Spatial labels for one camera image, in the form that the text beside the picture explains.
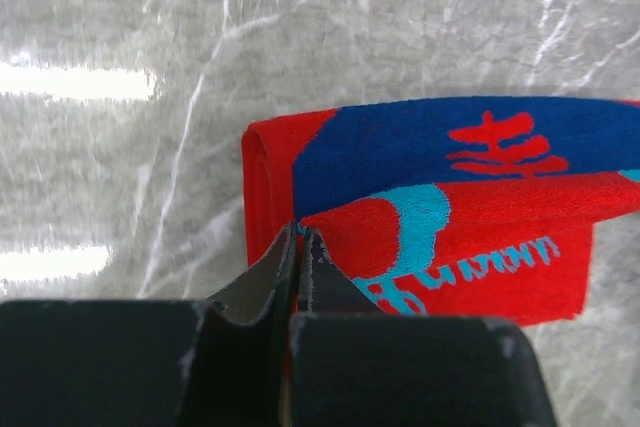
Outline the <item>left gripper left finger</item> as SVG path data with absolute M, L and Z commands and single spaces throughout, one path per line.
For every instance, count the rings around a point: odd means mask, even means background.
M 296 229 L 203 300 L 1 306 L 5 426 L 275 426 Z

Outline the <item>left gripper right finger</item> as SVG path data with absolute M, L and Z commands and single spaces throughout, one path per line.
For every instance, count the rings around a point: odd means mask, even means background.
M 534 349 L 495 317 L 383 313 L 304 239 L 290 324 L 295 426 L 553 426 Z

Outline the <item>red and blue cloth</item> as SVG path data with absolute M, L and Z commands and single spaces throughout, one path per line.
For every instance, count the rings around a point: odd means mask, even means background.
M 639 105 L 475 96 L 286 115 L 241 139 L 247 256 L 321 233 L 383 313 L 523 329 L 584 308 L 595 225 L 639 208 Z

